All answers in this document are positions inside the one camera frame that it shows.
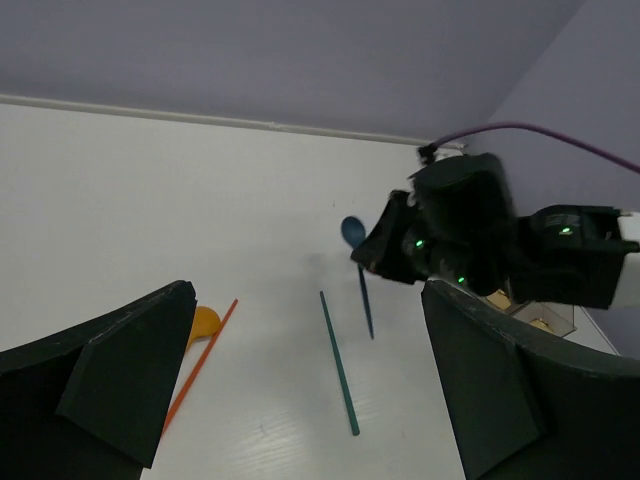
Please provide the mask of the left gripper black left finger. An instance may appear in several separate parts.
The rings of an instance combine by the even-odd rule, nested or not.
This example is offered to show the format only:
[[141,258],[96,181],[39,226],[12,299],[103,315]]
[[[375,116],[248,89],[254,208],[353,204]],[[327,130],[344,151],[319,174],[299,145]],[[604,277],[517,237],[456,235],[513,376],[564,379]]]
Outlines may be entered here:
[[4,479],[138,479],[153,464],[196,309],[172,282],[1,354]]

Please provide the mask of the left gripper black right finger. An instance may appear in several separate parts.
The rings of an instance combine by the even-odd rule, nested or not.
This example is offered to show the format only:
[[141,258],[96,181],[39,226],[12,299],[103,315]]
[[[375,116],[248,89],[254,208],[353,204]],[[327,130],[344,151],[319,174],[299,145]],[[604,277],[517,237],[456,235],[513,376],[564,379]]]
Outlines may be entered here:
[[426,327],[468,479],[636,479],[639,363],[559,338],[440,280]]

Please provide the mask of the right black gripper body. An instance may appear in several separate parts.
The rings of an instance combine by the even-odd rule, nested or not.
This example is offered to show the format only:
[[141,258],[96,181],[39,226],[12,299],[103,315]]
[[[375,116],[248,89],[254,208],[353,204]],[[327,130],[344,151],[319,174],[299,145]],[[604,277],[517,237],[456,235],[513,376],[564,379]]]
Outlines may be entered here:
[[530,274],[502,161],[458,155],[435,161],[393,190],[351,259],[371,274],[413,284],[437,276],[479,296]]

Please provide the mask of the blue spoon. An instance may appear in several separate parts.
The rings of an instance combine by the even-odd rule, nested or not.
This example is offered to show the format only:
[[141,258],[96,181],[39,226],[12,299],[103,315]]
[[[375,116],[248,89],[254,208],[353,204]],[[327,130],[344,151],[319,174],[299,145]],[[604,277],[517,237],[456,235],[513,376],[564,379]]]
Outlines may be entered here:
[[[344,241],[353,250],[355,250],[366,238],[366,230],[363,223],[357,217],[354,217],[354,216],[347,216],[342,220],[341,234]],[[367,321],[369,336],[371,339],[374,339],[375,338],[374,324],[373,324],[373,318],[371,314],[371,307],[370,307],[366,280],[364,276],[364,269],[360,264],[358,264],[357,267],[358,267],[358,274],[359,274],[361,296],[363,301],[363,308],[364,308],[365,317]]]

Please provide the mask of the orange spoon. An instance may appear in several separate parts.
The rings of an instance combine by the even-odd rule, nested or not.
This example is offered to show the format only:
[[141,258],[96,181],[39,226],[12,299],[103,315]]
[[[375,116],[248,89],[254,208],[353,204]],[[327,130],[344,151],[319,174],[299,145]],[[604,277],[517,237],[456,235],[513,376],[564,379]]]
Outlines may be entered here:
[[210,307],[197,306],[185,350],[188,351],[197,340],[213,336],[221,328],[221,318]]

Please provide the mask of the orange chopstick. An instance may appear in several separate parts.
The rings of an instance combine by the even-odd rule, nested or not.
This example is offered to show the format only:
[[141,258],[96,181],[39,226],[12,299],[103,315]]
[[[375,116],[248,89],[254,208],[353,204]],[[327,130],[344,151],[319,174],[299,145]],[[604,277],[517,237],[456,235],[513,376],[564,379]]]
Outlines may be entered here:
[[223,319],[220,321],[220,326],[219,326],[218,330],[211,335],[211,338],[208,341],[207,346],[205,347],[205,349],[201,353],[200,357],[198,358],[198,361],[196,362],[196,364],[192,368],[189,376],[185,380],[183,386],[179,390],[179,392],[176,395],[175,399],[172,401],[171,406],[170,406],[170,408],[168,410],[168,413],[167,413],[167,416],[166,416],[166,420],[165,420],[163,429],[162,429],[162,435],[164,435],[166,433],[166,431],[168,430],[169,426],[171,425],[173,419],[175,418],[177,412],[179,411],[180,407],[182,406],[182,403],[184,402],[187,394],[189,393],[191,387],[193,386],[194,382],[196,381],[196,378],[198,377],[200,371],[202,370],[204,364],[206,363],[211,351],[213,350],[214,345],[216,344],[218,338],[220,337],[222,331],[224,330],[224,327],[226,326],[227,322],[229,321],[229,319],[231,318],[232,314],[234,313],[234,310],[236,309],[237,304],[238,304],[238,299],[234,299],[233,302],[231,303],[229,309],[227,310],[226,314],[224,315]]

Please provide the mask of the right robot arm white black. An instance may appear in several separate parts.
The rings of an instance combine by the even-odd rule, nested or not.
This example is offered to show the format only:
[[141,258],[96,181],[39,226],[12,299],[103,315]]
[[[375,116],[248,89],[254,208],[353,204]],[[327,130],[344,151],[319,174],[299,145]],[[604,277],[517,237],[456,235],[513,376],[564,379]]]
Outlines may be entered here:
[[517,303],[638,305],[638,213],[551,205],[519,217],[488,153],[435,161],[410,182],[353,248],[364,270],[404,284],[440,277],[481,297],[502,290]]

